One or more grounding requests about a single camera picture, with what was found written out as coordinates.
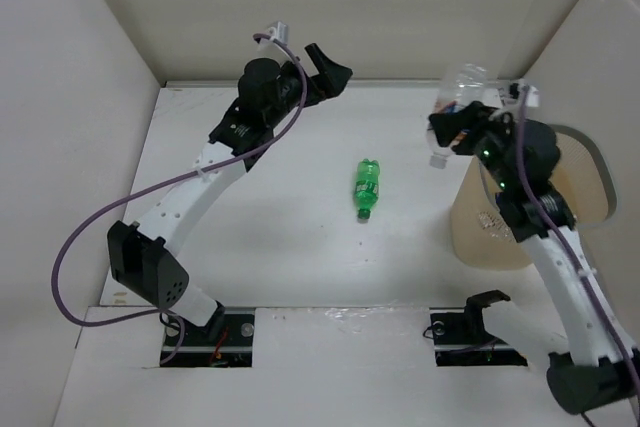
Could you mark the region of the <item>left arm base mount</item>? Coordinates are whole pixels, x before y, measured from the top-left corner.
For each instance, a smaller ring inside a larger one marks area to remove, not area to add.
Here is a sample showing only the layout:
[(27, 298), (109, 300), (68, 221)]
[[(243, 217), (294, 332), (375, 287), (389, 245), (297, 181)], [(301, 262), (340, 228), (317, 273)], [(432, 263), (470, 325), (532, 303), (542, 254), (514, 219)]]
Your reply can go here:
[(162, 320), (163, 344), (160, 366), (166, 368), (250, 368), (255, 332), (254, 309), (231, 309), (225, 313), (217, 336), (210, 340), (197, 327), (185, 323), (183, 342), (167, 360), (180, 340), (179, 323)]

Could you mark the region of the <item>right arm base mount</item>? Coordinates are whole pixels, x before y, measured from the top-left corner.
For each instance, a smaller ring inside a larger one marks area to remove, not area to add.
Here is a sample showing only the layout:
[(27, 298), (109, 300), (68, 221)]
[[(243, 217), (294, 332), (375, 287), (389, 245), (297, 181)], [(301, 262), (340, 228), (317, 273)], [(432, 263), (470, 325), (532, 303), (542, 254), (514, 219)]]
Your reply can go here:
[(502, 291), (491, 290), (468, 297), (462, 307), (430, 307), (423, 337), (433, 343), (436, 365), (527, 367), (525, 357), (484, 327), (483, 311), (510, 300)]

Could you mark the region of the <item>clear bottle orange blue label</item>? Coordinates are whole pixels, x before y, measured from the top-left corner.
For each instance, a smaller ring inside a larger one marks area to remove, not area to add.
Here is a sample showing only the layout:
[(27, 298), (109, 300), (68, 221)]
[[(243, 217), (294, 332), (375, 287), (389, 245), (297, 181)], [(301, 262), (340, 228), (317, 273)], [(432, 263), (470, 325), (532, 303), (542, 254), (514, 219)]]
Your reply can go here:
[[(487, 70), (472, 63), (451, 64), (439, 83), (433, 114), (454, 114), (473, 101), (481, 101), (487, 84)], [(441, 147), (430, 121), (427, 121), (426, 139), (431, 156), (429, 165), (444, 169), (453, 154), (449, 147)]]

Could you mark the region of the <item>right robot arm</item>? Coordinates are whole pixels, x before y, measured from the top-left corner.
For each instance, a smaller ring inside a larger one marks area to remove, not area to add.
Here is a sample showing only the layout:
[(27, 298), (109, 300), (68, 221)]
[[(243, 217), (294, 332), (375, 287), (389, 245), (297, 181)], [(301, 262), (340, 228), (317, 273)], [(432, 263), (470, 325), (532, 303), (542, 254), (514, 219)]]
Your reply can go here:
[(439, 146), (473, 156), (500, 188), (498, 212), (538, 271), (564, 335), (519, 310), (499, 290), (468, 298), (462, 328), (473, 340), (505, 342), (544, 369), (557, 404), (570, 415), (639, 395), (639, 347), (620, 326), (583, 256), (569, 205), (553, 186), (561, 152), (555, 131), (474, 101), (435, 112), (430, 128)]

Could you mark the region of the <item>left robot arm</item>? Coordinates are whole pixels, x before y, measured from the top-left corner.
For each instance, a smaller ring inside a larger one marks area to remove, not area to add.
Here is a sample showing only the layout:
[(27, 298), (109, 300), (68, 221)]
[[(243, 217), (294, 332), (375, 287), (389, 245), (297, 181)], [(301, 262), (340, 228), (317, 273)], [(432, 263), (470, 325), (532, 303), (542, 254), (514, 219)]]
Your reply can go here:
[(305, 48), (317, 69), (308, 76), (294, 62), (257, 58), (246, 64), (237, 97), (212, 130), (194, 174), (174, 185), (131, 224), (107, 233), (112, 278), (152, 306), (178, 314), (201, 343), (222, 334), (223, 305), (190, 279), (177, 256), (188, 235), (221, 194), (248, 173), (296, 107), (339, 96), (353, 75), (316, 45)]

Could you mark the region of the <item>green plastic bottle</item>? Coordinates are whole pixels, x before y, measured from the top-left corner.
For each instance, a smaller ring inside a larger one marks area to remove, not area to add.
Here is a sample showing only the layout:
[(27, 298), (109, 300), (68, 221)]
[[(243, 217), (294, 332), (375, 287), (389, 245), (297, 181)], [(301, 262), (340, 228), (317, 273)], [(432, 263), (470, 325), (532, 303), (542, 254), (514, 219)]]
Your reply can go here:
[(359, 221), (368, 221), (379, 199), (380, 165), (377, 160), (363, 159), (356, 170), (353, 199)]

